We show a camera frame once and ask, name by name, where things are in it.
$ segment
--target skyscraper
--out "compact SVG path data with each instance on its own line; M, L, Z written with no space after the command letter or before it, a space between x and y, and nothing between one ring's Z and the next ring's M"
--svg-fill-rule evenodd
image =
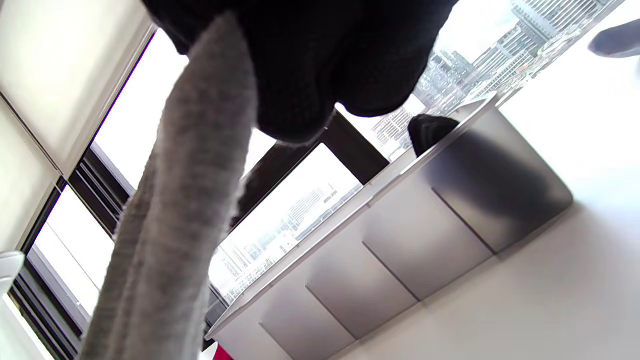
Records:
M511 0L513 13L547 40L592 18L611 0Z

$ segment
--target red object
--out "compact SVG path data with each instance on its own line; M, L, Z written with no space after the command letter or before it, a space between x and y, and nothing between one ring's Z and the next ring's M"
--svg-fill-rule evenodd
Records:
M233 360L227 351L225 351L220 344L218 344L218 348L216 349L216 353L213 355L213 360Z

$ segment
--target gray fabric strap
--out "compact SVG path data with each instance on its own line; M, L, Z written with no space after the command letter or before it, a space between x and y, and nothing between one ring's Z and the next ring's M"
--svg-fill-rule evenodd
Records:
M80 360L198 357L207 269L239 193L257 91L231 14L189 59L120 222Z

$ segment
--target window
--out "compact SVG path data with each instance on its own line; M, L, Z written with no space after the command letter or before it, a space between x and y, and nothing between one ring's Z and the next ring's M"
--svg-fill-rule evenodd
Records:
M87 322L98 301L113 241L76 194L65 188L40 230L34 254L47 265Z
M133 188L138 187L156 141L164 102L187 63L168 36L156 31L95 137L95 144L124 178L120 180ZM245 173L274 143L253 131Z
M232 303L361 188L333 153L318 145L218 247L211 282Z
M413 115L447 115L462 102L491 91L508 99L619 3L460 0L404 106L368 119L347 113L340 104L336 108L393 161L411 147L406 128Z

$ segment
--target roller shade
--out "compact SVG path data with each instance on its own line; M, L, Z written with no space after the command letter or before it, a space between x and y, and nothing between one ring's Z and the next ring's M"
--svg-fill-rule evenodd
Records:
M138 0L0 6L0 91L68 177L151 21Z
M58 174L0 102L0 252L20 246Z

